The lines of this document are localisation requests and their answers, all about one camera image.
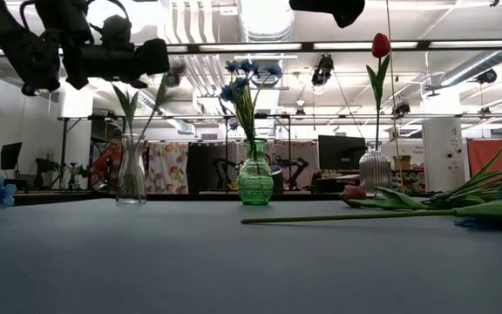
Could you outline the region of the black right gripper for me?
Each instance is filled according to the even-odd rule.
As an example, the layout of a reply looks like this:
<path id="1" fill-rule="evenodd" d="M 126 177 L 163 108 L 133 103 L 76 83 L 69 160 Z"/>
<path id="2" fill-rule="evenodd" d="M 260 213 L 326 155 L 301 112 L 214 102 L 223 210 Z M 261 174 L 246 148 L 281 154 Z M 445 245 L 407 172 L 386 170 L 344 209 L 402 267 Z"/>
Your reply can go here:
<path id="1" fill-rule="evenodd" d="M 289 0 L 292 10 L 331 13 L 331 0 Z M 363 13 L 365 0 L 338 0 L 333 17 L 340 28 L 351 26 Z"/>

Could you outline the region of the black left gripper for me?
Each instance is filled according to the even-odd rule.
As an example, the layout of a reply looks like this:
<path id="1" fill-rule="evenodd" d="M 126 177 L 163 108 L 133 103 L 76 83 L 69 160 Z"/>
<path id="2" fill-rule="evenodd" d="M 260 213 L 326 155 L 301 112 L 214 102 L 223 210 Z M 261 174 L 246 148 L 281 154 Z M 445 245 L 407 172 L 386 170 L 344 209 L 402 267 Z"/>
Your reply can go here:
<path id="1" fill-rule="evenodd" d="M 88 78 L 121 81 L 136 89 L 148 84 L 141 81 L 137 58 L 143 73 L 159 74 L 169 71 L 166 42 L 161 38 L 145 41 L 135 53 L 130 43 L 131 26 L 128 18 L 114 15 L 95 26 L 101 35 L 101 44 L 75 43 L 72 39 L 62 42 L 63 62 L 67 71 L 66 81 L 80 90 L 88 84 Z"/>

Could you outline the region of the tall smooth clear glass vase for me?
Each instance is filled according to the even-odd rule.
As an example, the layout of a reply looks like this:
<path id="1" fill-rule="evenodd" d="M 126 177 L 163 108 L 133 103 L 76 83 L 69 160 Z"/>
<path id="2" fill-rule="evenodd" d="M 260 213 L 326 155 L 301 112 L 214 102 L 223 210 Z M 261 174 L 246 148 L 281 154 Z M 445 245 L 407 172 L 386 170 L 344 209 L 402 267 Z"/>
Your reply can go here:
<path id="1" fill-rule="evenodd" d="M 138 133 L 122 135 L 122 161 L 119 169 L 116 204 L 146 203 L 146 169 L 144 136 Z"/>

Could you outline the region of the green glass vase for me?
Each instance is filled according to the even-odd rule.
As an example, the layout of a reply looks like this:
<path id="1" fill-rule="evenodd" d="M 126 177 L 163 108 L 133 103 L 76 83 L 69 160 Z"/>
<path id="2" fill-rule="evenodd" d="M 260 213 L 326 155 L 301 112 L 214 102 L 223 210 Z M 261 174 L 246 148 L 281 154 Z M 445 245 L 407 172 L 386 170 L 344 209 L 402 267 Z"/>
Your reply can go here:
<path id="1" fill-rule="evenodd" d="M 266 206 L 274 191 L 272 170 L 265 154 L 267 140 L 246 139 L 246 159 L 237 176 L 238 196 L 244 205 Z"/>

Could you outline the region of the ribbed clear glass vase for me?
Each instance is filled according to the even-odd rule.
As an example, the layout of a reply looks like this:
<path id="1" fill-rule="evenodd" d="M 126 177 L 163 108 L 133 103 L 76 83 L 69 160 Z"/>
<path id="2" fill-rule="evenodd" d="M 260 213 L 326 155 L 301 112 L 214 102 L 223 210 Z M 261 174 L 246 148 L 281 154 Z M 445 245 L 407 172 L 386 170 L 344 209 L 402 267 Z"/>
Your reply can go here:
<path id="1" fill-rule="evenodd" d="M 380 141 L 369 142 L 359 160 L 360 187 L 368 197 L 377 196 L 377 188 L 392 188 L 391 160 L 380 150 L 380 145 Z"/>

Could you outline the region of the overhead light bar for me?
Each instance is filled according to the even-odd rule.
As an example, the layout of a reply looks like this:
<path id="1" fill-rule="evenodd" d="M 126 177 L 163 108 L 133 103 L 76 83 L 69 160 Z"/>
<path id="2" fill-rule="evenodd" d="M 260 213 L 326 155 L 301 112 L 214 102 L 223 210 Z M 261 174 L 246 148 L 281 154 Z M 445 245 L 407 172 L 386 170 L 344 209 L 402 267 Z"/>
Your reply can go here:
<path id="1" fill-rule="evenodd" d="M 394 41 L 393 51 L 500 51 L 502 39 Z M 371 52 L 370 41 L 170 44 L 173 55 L 223 53 Z"/>

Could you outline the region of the person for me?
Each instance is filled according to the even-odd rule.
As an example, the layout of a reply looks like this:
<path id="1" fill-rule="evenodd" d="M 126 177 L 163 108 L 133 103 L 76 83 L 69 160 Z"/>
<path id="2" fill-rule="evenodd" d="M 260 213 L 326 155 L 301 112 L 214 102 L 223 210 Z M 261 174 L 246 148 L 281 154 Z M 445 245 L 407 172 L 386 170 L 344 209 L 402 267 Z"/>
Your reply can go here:
<path id="1" fill-rule="evenodd" d="M 122 153 L 121 138 L 112 138 L 107 148 L 92 163 L 90 174 L 93 189 L 99 189 L 102 185 L 110 190 L 117 188 Z"/>

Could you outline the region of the floral curtain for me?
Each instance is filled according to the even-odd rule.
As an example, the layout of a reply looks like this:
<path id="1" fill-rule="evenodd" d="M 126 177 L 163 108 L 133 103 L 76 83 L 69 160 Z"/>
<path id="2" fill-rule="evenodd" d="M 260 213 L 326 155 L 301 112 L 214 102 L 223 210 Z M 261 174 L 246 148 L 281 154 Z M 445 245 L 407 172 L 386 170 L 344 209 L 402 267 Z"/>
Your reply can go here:
<path id="1" fill-rule="evenodd" d="M 148 194 L 188 193 L 187 143 L 151 143 L 148 150 L 146 191 Z"/>

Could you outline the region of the black curtain panel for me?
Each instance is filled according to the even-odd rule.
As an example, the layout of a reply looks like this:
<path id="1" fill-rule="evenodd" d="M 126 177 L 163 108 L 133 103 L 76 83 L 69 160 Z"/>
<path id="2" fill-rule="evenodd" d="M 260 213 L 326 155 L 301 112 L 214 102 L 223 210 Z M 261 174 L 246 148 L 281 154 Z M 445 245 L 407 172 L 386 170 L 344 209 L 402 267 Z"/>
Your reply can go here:
<path id="1" fill-rule="evenodd" d="M 218 174 L 217 161 L 234 160 L 234 143 L 193 143 L 188 147 L 187 186 L 189 194 L 222 190 L 225 173 Z"/>

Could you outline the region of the large black monitor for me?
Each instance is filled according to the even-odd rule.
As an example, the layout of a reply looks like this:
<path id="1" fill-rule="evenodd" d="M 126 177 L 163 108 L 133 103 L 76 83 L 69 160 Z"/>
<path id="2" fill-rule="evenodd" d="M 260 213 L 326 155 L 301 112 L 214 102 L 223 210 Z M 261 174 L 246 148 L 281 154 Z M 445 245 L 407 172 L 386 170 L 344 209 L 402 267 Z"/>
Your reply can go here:
<path id="1" fill-rule="evenodd" d="M 366 152 L 365 139 L 357 137 L 319 135 L 317 146 L 321 170 L 358 170 Z"/>

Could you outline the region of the small black monitor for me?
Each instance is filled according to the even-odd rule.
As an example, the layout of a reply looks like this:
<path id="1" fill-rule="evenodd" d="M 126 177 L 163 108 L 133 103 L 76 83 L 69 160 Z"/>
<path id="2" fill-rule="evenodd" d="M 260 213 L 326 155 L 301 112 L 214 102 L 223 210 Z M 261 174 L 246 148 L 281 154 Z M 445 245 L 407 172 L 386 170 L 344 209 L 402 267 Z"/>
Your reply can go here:
<path id="1" fill-rule="evenodd" d="M 22 145 L 22 142 L 17 142 L 2 146 L 0 150 L 0 170 L 16 168 Z"/>

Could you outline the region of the dark trash can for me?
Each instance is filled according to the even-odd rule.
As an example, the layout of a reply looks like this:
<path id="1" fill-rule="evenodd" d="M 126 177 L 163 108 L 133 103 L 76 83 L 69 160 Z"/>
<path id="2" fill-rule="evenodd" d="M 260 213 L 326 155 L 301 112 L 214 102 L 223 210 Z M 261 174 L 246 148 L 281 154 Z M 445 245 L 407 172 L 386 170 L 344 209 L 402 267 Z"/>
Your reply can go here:
<path id="1" fill-rule="evenodd" d="M 273 165 L 271 167 L 272 179 L 273 179 L 273 193 L 283 194 L 284 193 L 284 176 L 283 168 L 278 165 Z"/>

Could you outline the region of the orange partition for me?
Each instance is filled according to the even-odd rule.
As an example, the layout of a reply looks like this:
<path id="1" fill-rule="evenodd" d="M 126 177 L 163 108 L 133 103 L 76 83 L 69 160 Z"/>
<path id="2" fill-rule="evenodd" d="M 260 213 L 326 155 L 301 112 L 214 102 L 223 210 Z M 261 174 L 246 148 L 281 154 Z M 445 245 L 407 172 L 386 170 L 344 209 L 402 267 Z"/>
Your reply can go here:
<path id="1" fill-rule="evenodd" d="M 471 176 L 481 170 L 502 147 L 502 139 L 479 140 L 470 139 L 467 143 Z M 489 171 L 502 170 L 502 156 Z"/>

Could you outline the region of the silver ventilation duct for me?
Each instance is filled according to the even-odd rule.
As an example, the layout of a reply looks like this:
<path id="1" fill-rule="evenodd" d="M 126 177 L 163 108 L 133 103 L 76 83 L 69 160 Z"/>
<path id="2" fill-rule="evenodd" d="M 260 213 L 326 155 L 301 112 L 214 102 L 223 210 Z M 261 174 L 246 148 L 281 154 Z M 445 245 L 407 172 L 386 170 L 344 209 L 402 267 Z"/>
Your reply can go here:
<path id="1" fill-rule="evenodd" d="M 288 42 L 291 38 L 295 13 L 288 0 L 236 0 L 241 41 L 248 43 Z M 275 53 L 251 53 L 246 56 L 259 66 L 260 77 L 251 80 L 251 95 L 258 96 L 255 112 L 275 114 L 281 94 L 280 78 L 272 76 L 264 68 L 271 65 L 284 66 Z"/>

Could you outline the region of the black workstation frame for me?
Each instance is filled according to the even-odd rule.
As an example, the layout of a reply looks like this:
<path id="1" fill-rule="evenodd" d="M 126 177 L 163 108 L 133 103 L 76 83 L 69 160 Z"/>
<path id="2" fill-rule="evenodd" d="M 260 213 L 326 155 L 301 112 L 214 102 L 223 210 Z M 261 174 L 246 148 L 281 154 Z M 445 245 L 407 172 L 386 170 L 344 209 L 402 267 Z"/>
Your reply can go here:
<path id="1" fill-rule="evenodd" d="M 288 128 L 291 127 L 291 119 L 292 117 L 289 114 L 266 114 L 266 113 L 256 113 L 254 115 L 256 119 L 287 119 L 288 120 Z M 232 119 L 230 115 L 172 115 L 172 116 L 159 116 L 160 119 L 195 119 L 195 120 L 205 120 L 205 119 L 221 119 L 225 122 L 225 126 L 228 126 L 227 122 Z M 61 139 L 61 155 L 59 164 L 63 166 L 65 164 L 65 156 L 66 156 L 66 147 L 67 147 L 67 134 L 70 132 L 80 121 L 83 120 L 103 120 L 107 122 L 117 122 L 120 120 L 122 124 L 119 126 L 121 129 L 124 129 L 126 123 L 125 116 L 116 116 L 116 115 L 90 115 L 83 117 L 66 117 L 66 116 L 58 116 L 58 120 L 63 122 L 63 132 Z M 187 140 L 189 143 L 220 143 L 223 142 L 225 144 L 228 143 L 227 134 L 225 134 L 224 140 L 203 140 L 200 138 L 194 138 Z"/>

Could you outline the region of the black table frame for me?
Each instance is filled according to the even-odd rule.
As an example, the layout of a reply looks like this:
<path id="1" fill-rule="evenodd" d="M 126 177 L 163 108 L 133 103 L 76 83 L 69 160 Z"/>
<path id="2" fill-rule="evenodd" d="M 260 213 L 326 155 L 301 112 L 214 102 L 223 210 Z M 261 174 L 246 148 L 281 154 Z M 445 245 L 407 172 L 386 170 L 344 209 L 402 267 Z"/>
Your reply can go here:
<path id="1" fill-rule="evenodd" d="M 68 201 L 88 201 L 97 199 L 116 199 L 114 194 L 101 193 L 51 193 L 51 194 L 18 194 L 15 203 L 18 206 L 27 204 L 58 203 Z M 148 201 L 239 201 L 237 194 L 157 194 L 148 195 Z M 339 194 L 275 194 L 270 201 L 340 201 Z"/>

